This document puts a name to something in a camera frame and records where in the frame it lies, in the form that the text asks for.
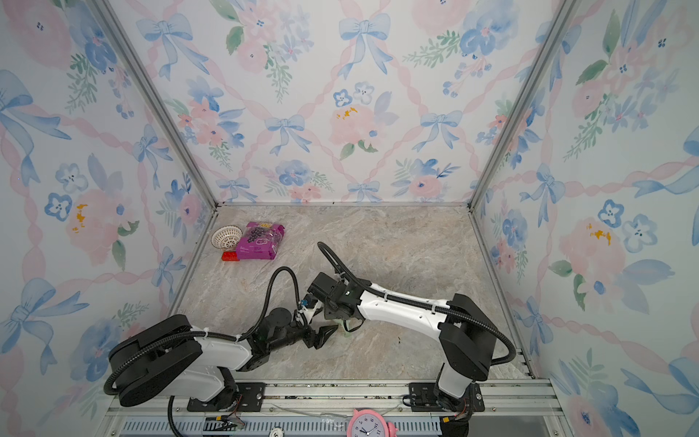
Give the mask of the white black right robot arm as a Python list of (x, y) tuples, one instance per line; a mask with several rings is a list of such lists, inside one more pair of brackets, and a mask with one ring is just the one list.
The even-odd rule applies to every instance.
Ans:
[(325, 273), (311, 282), (308, 293), (323, 304), (327, 319), (387, 322), (438, 342), (445, 362), (434, 384), (436, 403), (457, 413), (474, 404), (474, 386), (488, 379), (500, 331), (470, 298), (418, 299), (368, 280)]

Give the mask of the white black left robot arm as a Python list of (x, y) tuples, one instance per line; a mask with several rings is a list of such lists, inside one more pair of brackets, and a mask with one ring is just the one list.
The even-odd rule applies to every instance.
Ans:
[(176, 314), (109, 353), (112, 373), (103, 390), (123, 407), (167, 396), (189, 399), (191, 412), (230, 411), (262, 394), (258, 385), (236, 382), (235, 373), (258, 369), (273, 351), (297, 342), (318, 350), (337, 331), (335, 325), (313, 328), (313, 314), (277, 308), (241, 336), (199, 330)]

